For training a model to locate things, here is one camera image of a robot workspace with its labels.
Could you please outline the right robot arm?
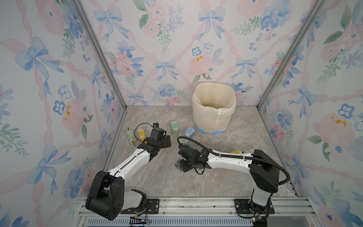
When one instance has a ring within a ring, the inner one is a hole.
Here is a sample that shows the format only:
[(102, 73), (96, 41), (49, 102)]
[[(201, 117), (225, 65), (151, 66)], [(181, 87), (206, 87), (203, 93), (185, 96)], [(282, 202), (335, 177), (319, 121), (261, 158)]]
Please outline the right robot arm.
[(187, 144), (179, 145), (178, 154), (182, 160), (177, 166), (183, 172), (195, 170), (202, 175), (206, 169), (229, 169), (252, 176), (255, 187), (251, 196), (251, 206), (265, 207), (279, 186), (290, 181), (290, 175), (262, 150), (253, 153), (233, 154), (202, 148), (198, 151)]

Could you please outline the pale green pencil sharpener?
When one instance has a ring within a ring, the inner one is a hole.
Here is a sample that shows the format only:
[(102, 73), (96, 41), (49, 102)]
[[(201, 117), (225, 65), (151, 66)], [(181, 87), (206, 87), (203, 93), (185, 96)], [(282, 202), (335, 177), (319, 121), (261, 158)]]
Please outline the pale green pencil sharpener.
[(126, 137), (129, 144), (136, 146), (137, 138), (135, 136), (135, 130), (132, 130), (130, 127), (127, 127)]

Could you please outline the yellow pencil sharpener front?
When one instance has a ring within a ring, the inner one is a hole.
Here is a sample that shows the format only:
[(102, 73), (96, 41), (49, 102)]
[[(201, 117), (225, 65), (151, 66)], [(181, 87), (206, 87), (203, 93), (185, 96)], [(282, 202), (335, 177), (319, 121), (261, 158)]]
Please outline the yellow pencil sharpener front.
[(143, 142), (147, 137), (145, 130), (143, 128), (141, 128), (141, 129), (138, 129), (137, 132), (138, 132), (138, 136), (139, 136), (140, 141)]

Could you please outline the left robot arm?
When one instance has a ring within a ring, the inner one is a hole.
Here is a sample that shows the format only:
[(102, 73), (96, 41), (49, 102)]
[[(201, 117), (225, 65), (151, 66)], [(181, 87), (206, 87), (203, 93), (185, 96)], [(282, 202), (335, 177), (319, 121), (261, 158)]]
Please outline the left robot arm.
[(153, 124), (149, 137), (137, 146), (131, 156), (117, 167), (99, 171), (92, 182), (85, 208), (107, 220), (114, 220), (122, 211), (142, 214), (147, 210), (147, 195), (136, 189), (125, 191), (125, 184), (159, 151), (171, 147), (166, 130)]

